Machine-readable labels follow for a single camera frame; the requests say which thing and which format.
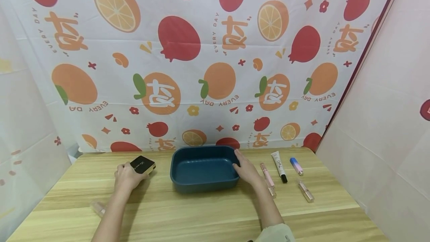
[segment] wood grain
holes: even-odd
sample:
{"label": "wood grain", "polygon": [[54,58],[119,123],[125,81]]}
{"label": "wood grain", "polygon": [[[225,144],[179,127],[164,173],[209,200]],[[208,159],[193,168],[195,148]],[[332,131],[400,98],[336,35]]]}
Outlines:
{"label": "wood grain", "polygon": [[[289,182],[278,176],[271,152],[279,151]],[[260,171],[264,162],[276,185],[275,202],[297,241],[387,241],[357,203],[306,148],[243,151]],[[138,153],[86,154],[74,163],[9,238],[10,242],[90,241],[99,217],[94,199],[107,202],[116,166]],[[237,187],[214,193],[181,195],[170,180],[172,152],[145,152],[156,162],[150,180],[130,197],[121,241],[248,241],[260,234],[252,189]],[[307,203],[300,192],[290,157],[303,168],[303,182],[315,197]]]}

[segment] yellow flower print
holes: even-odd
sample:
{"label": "yellow flower print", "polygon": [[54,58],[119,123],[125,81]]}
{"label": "yellow flower print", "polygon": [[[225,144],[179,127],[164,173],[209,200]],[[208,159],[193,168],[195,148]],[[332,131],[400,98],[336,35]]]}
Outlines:
{"label": "yellow flower print", "polygon": [[190,106],[188,109],[188,114],[190,116],[198,116],[199,114],[199,107],[198,106]]}
{"label": "yellow flower print", "polygon": [[296,110],[298,106],[298,102],[294,101],[290,104],[290,110]]}

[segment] person's right hand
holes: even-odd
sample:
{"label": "person's right hand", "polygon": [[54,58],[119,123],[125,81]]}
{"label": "person's right hand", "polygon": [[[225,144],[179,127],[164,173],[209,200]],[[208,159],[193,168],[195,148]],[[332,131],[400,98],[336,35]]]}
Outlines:
{"label": "person's right hand", "polygon": [[149,176],[147,174],[137,173],[130,165],[130,162],[119,165],[115,172],[115,190],[131,193],[131,191],[136,188],[142,180],[147,179],[148,177]]}
{"label": "person's right hand", "polygon": [[240,166],[233,164],[233,168],[238,173],[241,179],[248,182],[252,186],[257,186],[260,183],[264,183],[263,178],[258,173],[254,164],[252,164],[243,154],[238,150],[234,150],[234,154],[239,160]]}

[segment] fabric backdrop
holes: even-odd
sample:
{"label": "fabric backdrop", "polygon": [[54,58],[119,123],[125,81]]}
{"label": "fabric backdrop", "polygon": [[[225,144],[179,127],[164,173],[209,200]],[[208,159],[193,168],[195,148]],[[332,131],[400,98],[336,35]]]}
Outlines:
{"label": "fabric backdrop", "polygon": [[387,0],[6,1],[92,152],[315,149]]}

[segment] blue plastic basin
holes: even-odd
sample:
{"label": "blue plastic basin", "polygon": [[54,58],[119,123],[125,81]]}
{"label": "blue plastic basin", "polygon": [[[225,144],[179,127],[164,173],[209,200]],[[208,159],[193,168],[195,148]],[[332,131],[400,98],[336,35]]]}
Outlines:
{"label": "blue plastic basin", "polygon": [[233,188],[239,180],[233,163],[239,161],[229,146],[181,148],[173,154],[170,179],[179,193]]}

